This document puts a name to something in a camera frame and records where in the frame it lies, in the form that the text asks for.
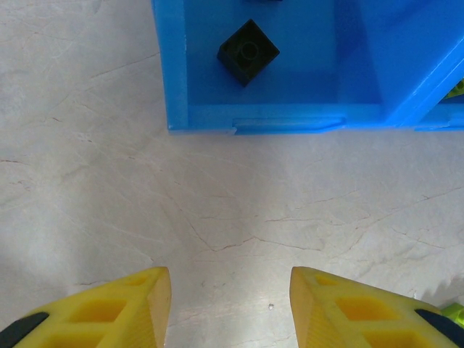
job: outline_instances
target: green lego piece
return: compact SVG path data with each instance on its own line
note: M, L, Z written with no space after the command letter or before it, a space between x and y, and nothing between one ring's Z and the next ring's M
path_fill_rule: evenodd
M442 310L442 314L454 321L461 328L464 328L464 306L459 303L453 303Z

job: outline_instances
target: marble surface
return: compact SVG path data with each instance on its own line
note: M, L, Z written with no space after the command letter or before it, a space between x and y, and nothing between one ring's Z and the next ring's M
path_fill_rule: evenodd
M167 347L296 347L306 265L464 293L464 135L169 136L149 0L0 0L0 326L166 265Z

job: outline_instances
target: blue plastic container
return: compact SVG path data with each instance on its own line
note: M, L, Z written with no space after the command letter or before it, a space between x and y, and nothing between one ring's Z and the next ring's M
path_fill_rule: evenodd
M170 131L464 129L464 0L154 0ZM280 54L247 87L216 58L253 19Z

